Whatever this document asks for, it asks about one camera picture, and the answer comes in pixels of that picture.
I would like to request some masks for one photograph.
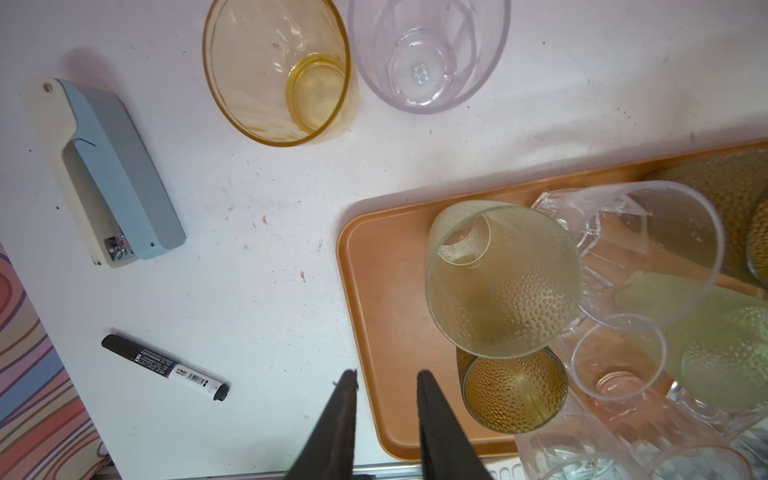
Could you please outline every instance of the orange tray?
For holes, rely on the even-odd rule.
[[[431,370],[480,456],[517,453],[512,435],[478,424],[462,401],[456,351],[427,310],[424,262],[427,233],[437,214],[461,200],[531,205],[539,194],[641,180],[653,170],[711,154],[768,148],[768,141],[651,158],[575,174],[379,210],[353,218],[341,230],[336,255],[362,376],[382,448],[395,458],[419,460],[416,374]]]

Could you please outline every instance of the glass cup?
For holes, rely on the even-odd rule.
[[[560,359],[542,349],[517,359],[484,359],[456,349],[464,405],[480,425],[518,434],[549,422],[568,394]]]
[[[759,421],[768,418],[768,405],[736,412],[724,412],[694,398],[678,382],[672,382],[667,398],[675,402],[690,415],[704,422],[720,434],[726,442],[732,442],[742,432]]]
[[[723,218],[723,273],[768,286],[768,151],[710,155],[646,179],[678,182],[703,194]]]
[[[515,435],[528,480],[648,480],[647,473],[573,392],[547,425]]]
[[[356,74],[330,0],[215,0],[203,63],[224,116],[262,144],[325,141],[352,122]]]
[[[768,478],[768,420],[739,435],[731,445],[752,465],[755,478]]]
[[[425,282],[429,312],[456,346],[514,358],[544,348],[576,317],[581,259],[546,215],[469,200],[432,222]]]
[[[627,311],[676,311],[677,292],[698,290],[692,280],[645,273],[617,297]],[[664,301],[649,306],[653,293]],[[669,346],[667,373],[693,397],[726,412],[768,403],[768,302],[715,286],[682,320],[662,328]]]
[[[603,325],[649,329],[677,321],[707,296],[720,272],[720,218],[684,185],[648,181],[558,190],[542,194],[533,209],[555,218],[578,245],[586,277],[581,309]],[[649,290],[643,313],[627,311],[616,297],[646,272],[698,283],[674,298],[661,288]],[[664,308],[672,303],[678,308]]]
[[[661,377],[667,364],[667,341],[660,329],[622,330],[596,323],[585,315],[573,322],[550,347],[563,359],[576,385],[602,400],[635,396]],[[601,393],[607,377],[634,374],[637,388]]]
[[[470,98],[502,56],[509,0],[350,0],[360,74],[386,103],[415,114]]]
[[[604,395],[637,389],[642,381],[631,373],[614,375],[601,384]],[[629,449],[653,480],[679,478],[752,478],[746,459],[714,430],[688,415],[652,389],[622,401],[592,399],[595,415]]]

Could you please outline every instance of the wavy striped pattern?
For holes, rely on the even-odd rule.
[[[87,480],[108,460],[0,247],[0,478]]]

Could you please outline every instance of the white table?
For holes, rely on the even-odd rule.
[[[355,214],[768,136],[764,0],[515,0],[501,63],[466,104],[404,114],[361,82],[350,132],[289,149],[218,111],[200,54],[208,6],[0,5],[0,242],[125,480],[291,466],[332,382],[359,365],[334,249]],[[41,75],[119,94],[181,248],[91,264],[22,110]],[[102,349],[112,328],[224,377],[229,397]],[[390,462],[359,381],[356,464]]]

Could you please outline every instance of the marker pen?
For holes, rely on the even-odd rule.
[[[133,363],[138,363],[145,369],[202,392],[214,400],[224,400],[230,391],[226,383],[212,379],[122,336],[107,335],[101,341],[101,346]]]

